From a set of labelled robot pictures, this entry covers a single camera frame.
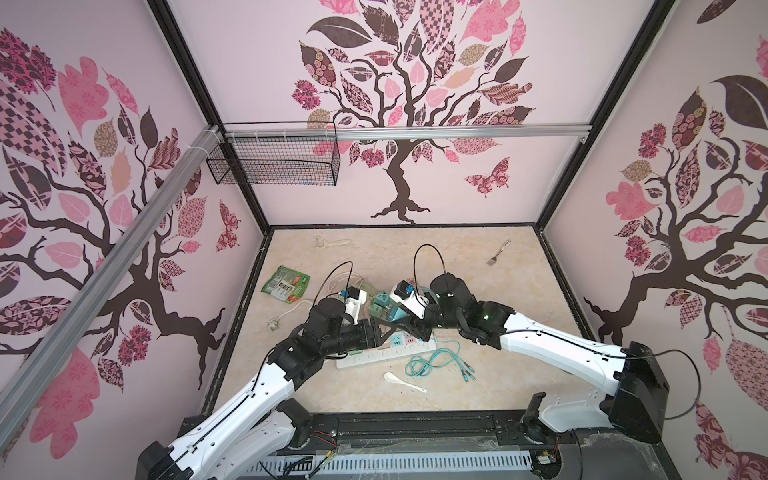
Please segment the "green USB charger plug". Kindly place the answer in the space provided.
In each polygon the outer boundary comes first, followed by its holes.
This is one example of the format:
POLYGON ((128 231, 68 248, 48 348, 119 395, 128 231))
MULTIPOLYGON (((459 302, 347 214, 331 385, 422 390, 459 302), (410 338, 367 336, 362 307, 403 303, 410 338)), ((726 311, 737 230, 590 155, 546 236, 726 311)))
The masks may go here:
POLYGON ((371 303, 368 306, 368 313, 375 318, 382 318, 386 313, 385 309, 376 303, 371 303))

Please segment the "teal USB charger plug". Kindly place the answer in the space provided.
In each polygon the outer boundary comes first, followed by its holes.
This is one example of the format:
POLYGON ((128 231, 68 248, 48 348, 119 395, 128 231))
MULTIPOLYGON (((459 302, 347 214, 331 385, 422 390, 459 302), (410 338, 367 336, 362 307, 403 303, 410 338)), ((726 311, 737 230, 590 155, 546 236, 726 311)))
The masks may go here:
POLYGON ((375 297, 374 297, 374 303, 376 305, 379 305, 379 306, 383 307, 383 308, 388 308, 390 303, 391 303, 391 299, 389 297, 389 294, 386 293, 386 292, 379 292, 379 293, 377 293, 375 295, 375 297))

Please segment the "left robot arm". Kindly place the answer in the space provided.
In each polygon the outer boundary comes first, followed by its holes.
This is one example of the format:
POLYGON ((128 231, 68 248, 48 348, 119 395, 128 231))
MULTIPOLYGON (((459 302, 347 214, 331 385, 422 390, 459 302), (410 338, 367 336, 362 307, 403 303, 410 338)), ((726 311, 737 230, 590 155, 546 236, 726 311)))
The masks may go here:
POLYGON ((295 392, 335 356, 382 345, 397 324, 357 319, 325 298, 265 357, 259 372, 222 407, 167 446, 140 455, 139 479, 237 479, 258 461, 310 436, 311 414, 295 392))

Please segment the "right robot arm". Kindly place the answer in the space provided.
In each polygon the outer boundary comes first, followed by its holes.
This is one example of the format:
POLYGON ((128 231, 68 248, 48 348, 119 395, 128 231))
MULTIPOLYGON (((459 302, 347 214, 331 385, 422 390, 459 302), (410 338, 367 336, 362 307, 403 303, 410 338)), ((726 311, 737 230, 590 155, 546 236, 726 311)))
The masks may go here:
POLYGON ((426 293, 401 281, 390 297, 407 311, 400 323, 414 337, 428 340, 436 329, 455 329, 478 345, 527 355, 590 385, 584 393, 535 394, 523 421, 529 437, 613 428, 636 441, 661 441, 670 387, 646 345, 608 345, 546 326, 509 306, 477 300, 451 273, 436 277, 426 293))

